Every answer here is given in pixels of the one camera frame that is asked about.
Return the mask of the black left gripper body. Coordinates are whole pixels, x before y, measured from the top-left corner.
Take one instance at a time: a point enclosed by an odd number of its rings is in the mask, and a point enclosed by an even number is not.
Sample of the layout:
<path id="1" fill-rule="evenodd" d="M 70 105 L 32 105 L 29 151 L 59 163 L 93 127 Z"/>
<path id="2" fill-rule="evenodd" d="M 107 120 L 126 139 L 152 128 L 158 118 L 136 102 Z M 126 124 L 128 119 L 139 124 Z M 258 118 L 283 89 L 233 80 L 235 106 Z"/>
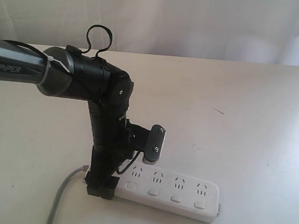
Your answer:
<path id="1" fill-rule="evenodd" d="M 89 104 L 93 135 L 90 169 L 85 176 L 87 193 L 110 200 L 119 177 L 113 174 L 127 159 L 132 158 L 132 132 L 125 115 L 113 116 L 94 103 Z"/>

